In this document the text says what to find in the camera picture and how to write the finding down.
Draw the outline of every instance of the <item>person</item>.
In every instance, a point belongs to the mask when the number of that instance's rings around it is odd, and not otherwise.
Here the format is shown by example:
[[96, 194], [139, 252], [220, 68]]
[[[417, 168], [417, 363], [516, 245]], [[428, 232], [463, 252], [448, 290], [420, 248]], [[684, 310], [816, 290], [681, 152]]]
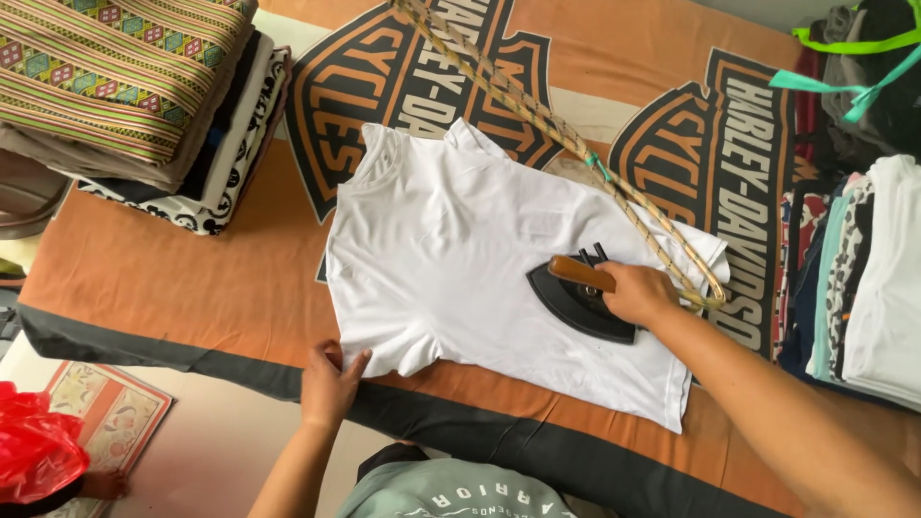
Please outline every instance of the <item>person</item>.
[[[667, 275], [614, 262], [596, 267], [617, 279], [617, 291], [603, 294], [611, 312], [648, 329], [683, 361], [811, 512], [921, 516], [921, 487], [904, 465], [874, 451], [808, 386], [683, 310]], [[250, 518], [316, 511], [332, 443], [371, 354], [362, 352], [340, 372], [335, 346], [329, 341], [309, 350], [300, 428], [266, 479]], [[752, 407], [755, 399], [762, 403]], [[556, 491], [536, 479], [491, 465], [427, 460], [418, 448], [400, 443], [361, 465], [338, 516], [467, 516], [483, 507], [504, 508], [506, 515], [575, 516]]]
[[128, 494], [128, 477], [121, 471], [87, 471], [47, 497], [31, 503], [0, 503], [3, 518], [32, 518], [55, 511], [71, 499], [118, 500]]

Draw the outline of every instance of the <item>bed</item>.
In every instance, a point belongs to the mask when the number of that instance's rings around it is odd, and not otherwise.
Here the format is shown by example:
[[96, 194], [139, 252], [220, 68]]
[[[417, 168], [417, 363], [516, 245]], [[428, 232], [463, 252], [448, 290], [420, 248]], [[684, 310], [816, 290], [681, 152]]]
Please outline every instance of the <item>bed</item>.
[[[671, 218], [729, 241], [732, 302], [707, 317], [775, 354], [780, 195], [815, 174], [793, 153], [784, 34], [684, 0], [429, 0], [574, 125]], [[193, 371], [295, 400], [306, 344], [337, 336], [323, 246], [365, 121], [439, 136], [463, 116], [513, 159], [576, 181], [585, 166], [455, 77], [386, 5], [263, 0], [254, 20], [302, 53], [285, 131], [228, 228], [200, 237], [71, 192], [42, 239], [20, 314], [47, 357]], [[823, 394], [921, 471], [921, 418]], [[706, 390], [684, 432], [470, 365], [362, 383], [349, 419], [491, 462], [627, 516], [802, 516]]]

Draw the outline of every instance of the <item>rug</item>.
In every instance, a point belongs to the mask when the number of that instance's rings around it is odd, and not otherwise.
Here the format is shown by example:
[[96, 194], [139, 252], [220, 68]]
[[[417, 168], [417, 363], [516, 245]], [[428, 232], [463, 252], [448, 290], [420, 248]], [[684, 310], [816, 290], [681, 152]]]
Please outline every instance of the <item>rug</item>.
[[[106, 365], [66, 361], [48, 383], [51, 410], [86, 423], [77, 440], [91, 471], [131, 470], [173, 398]], [[97, 518], [108, 502], [74, 499], [48, 518]]]

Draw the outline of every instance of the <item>clothes iron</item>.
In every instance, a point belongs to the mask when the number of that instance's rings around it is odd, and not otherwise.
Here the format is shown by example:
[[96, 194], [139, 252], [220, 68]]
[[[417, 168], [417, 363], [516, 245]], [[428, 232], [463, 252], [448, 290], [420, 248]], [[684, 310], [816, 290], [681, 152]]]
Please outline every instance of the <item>clothes iron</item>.
[[603, 291], [614, 291], [616, 281], [593, 269], [608, 260], [600, 243], [595, 243], [595, 253], [589, 255], [583, 248], [579, 255], [555, 256], [528, 273], [530, 286], [543, 305], [570, 327], [602, 340], [633, 345], [636, 326], [614, 316], [601, 299]]

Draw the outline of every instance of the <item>striped fabric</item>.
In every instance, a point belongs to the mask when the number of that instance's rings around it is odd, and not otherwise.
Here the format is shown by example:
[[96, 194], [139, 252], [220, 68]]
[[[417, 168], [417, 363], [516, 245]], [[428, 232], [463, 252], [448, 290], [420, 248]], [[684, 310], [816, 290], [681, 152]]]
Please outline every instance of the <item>striped fabric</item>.
[[240, 0], [3, 0], [0, 121], [163, 164], [247, 26]]

